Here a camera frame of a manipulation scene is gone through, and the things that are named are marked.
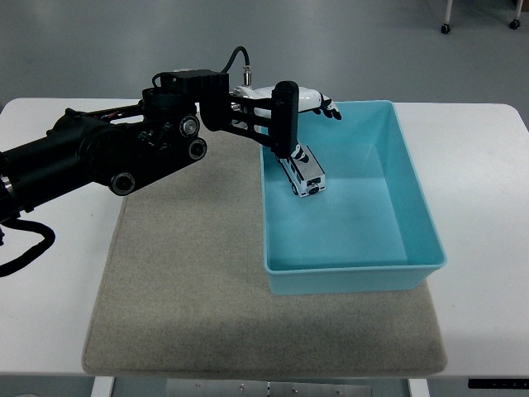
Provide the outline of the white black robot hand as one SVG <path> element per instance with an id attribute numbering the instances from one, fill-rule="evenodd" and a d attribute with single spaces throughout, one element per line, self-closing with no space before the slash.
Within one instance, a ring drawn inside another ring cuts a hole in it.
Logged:
<path id="1" fill-rule="evenodd" d="M 274 87 L 252 89 L 237 86 L 231 92 L 231 107 L 237 114 L 250 117 L 248 121 L 233 120 L 230 133 L 257 141 L 281 160 L 308 162 L 298 142 L 298 114 L 314 112 L 328 118 L 341 119 L 334 101 L 319 91 L 282 81 Z"/>

